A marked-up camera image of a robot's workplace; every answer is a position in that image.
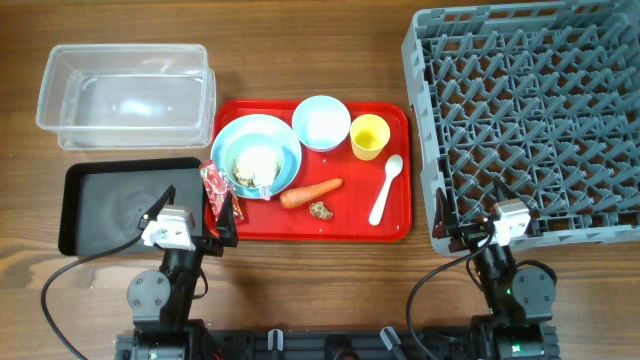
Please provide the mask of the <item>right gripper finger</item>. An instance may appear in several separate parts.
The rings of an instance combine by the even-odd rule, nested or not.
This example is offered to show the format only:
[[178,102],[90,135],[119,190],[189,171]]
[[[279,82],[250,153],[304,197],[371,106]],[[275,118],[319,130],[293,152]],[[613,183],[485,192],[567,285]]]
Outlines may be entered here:
[[454,224],[454,215],[450,208],[448,198],[442,188],[436,190],[436,210],[434,216],[435,226],[451,226]]
[[520,197],[506,185],[500,176],[494,177],[492,183],[494,187],[493,194],[496,202],[520,199]]

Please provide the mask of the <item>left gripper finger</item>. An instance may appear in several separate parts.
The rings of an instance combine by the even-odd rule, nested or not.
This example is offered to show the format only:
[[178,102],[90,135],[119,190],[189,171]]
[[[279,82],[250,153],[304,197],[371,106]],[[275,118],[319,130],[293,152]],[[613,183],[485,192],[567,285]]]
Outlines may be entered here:
[[170,185],[163,195],[140,217],[139,229],[145,229],[151,221],[155,221],[165,205],[173,205],[176,188]]
[[217,231],[235,231],[236,221],[234,215],[233,193],[227,192],[219,210],[216,220]]

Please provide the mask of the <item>red snack wrapper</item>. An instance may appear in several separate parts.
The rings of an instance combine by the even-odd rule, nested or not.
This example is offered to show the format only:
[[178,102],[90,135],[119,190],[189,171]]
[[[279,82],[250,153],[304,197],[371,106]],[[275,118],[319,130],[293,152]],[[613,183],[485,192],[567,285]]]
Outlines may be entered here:
[[199,172],[214,217],[217,218],[220,215],[224,200],[230,194],[234,219],[237,223],[242,222],[244,214],[229,177],[222,170],[219,170],[212,160],[202,162],[199,166]]

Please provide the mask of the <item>white plastic spoon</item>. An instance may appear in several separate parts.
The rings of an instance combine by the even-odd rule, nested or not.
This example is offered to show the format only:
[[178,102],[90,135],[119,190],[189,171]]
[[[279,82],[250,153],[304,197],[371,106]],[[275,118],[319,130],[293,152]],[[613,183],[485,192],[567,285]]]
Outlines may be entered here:
[[380,224],[390,192],[391,184],[393,180],[401,173],[403,165],[404,161],[399,154],[394,154],[388,158],[384,168],[384,183],[368,218],[370,225],[378,226]]

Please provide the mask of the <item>yellow plastic cup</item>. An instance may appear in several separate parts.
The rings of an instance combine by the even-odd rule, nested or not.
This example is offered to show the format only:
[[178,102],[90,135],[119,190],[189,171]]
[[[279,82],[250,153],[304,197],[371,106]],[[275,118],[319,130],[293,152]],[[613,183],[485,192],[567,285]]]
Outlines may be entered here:
[[350,141],[353,154],[360,160],[375,159],[390,140],[390,127],[380,116],[364,114],[351,124]]

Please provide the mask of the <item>light blue bowl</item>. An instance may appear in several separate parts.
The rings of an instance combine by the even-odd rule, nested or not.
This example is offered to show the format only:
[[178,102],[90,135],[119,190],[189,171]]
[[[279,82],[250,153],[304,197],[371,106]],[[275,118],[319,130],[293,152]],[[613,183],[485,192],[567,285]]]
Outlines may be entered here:
[[346,139],[351,122],[349,110],[341,101],[316,95],[295,108],[291,126],[305,147],[315,152],[328,152]]

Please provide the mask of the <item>white tissue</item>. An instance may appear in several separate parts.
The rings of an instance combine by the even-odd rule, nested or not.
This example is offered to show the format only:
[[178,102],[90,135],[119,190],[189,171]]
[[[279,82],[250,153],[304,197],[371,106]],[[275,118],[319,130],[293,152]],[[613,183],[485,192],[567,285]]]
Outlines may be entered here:
[[261,185],[258,187],[258,190],[259,190],[259,196],[262,200],[269,201],[271,199],[273,193],[271,192],[269,186]]

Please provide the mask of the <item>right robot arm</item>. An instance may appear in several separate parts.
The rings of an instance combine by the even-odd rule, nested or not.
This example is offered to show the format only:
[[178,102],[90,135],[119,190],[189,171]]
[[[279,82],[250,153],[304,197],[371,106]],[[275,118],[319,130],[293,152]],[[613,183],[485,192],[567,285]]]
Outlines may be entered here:
[[493,213],[461,225],[443,190],[436,192],[433,236],[449,239],[449,250],[468,250],[468,273],[484,295],[487,315],[467,327],[445,328],[424,344],[440,359],[558,359],[553,317],[557,276],[536,260],[515,260],[510,241],[526,233],[531,215],[525,202],[499,178],[493,180]]

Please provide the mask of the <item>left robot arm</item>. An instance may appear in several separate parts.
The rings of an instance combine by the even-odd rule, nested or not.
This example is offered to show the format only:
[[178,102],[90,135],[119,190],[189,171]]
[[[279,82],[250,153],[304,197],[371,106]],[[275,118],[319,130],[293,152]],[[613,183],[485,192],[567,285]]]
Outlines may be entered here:
[[204,277],[204,256],[220,257],[226,247],[238,244],[233,196],[222,203],[216,228],[218,235],[196,236],[189,208],[174,204],[176,189],[169,186],[138,223],[146,246],[164,251],[157,270],[135,276],[127,289],[133,311],[131,336],[119,336],[116,355],[120,360],[222,359],[221,345],[201,319],[189,313],[197,281]]

